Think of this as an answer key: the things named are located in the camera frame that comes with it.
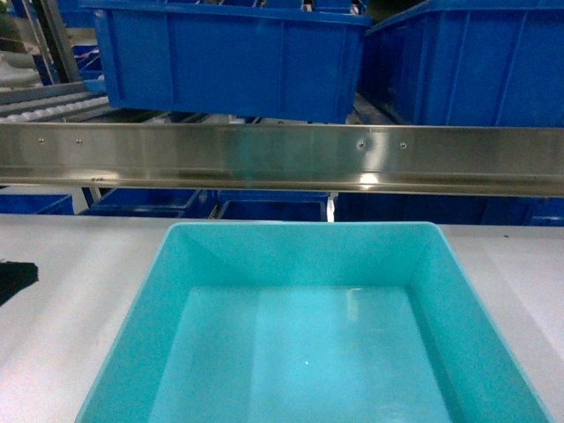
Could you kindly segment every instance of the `white table surface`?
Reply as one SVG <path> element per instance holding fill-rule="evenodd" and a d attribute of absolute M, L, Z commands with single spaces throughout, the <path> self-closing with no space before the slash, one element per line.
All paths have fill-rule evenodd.
<path fill-rule="evenodd" d="M 40 281 L 0 307 L 0 422 L 73 421 L 170 219 L 0 216 L 0 258 Z M 443 226 L 552 415 L 564 422 L 564 228 Z"/>

